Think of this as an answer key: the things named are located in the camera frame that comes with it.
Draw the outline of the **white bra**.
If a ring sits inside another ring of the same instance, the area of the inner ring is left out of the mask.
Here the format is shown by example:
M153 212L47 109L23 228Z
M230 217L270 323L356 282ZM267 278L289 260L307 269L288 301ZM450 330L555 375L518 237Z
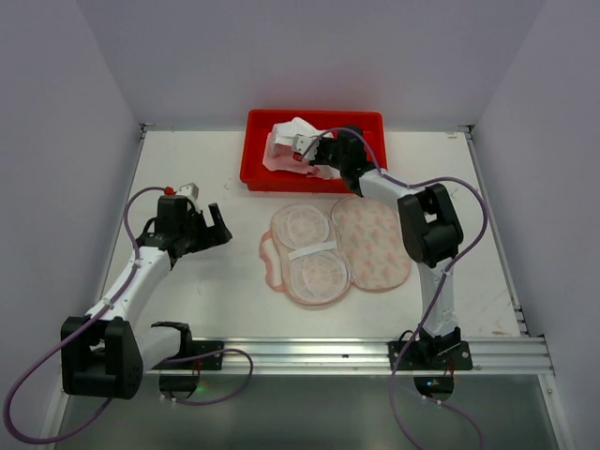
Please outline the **white bra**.
M319 129L301 117L296 116L291 121L275 123L271 128L267 143L270 149L275 149L278 146L291 147L296 135L316 136L320 133Z

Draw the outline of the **pink bra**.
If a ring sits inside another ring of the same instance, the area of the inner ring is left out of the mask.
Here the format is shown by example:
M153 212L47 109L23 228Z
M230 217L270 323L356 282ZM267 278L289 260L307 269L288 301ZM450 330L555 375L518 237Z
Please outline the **pink bra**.
M336 169L326 166L310 166L305 160L294 159L292 147L276 143L271 133L267 134L262 165L270 172L296 173L323 180L341 179L340 173Z

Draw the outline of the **floral mesh laundry bag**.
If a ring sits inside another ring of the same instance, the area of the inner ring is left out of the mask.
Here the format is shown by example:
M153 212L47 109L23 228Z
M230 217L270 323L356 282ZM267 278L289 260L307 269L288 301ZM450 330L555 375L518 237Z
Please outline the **floral mesh laundry bag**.
M398 214L356 196L336 202L328 213L310 204L283 207L262 235L259 256L272 290L315 308L335 303L350 288L392 291L412 267Z

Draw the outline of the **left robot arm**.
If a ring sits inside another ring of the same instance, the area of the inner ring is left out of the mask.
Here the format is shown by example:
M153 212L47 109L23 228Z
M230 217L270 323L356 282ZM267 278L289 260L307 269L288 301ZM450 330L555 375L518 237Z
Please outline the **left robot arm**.
M155 322L136 333L135 325L160 282L188 254L229 243L233 236L217 204L203 210L191 197L162 195L157 212L133 241L126 268L104 296L61 328L62 384L72 396L131 399L143 375L192 355L188 324Z

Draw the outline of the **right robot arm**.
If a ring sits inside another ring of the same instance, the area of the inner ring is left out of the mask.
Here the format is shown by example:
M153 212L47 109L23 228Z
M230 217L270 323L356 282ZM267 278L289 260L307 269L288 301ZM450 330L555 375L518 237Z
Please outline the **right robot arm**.
M402 243L417 264L423 313L415 336L398 352L407 365L432 368L461 342L452 269L464 234L447 189L442 184L408 187L380 167L362 133L338 127L311 139L300 152L310 165L336 169L356 195L376 200L399 216Z

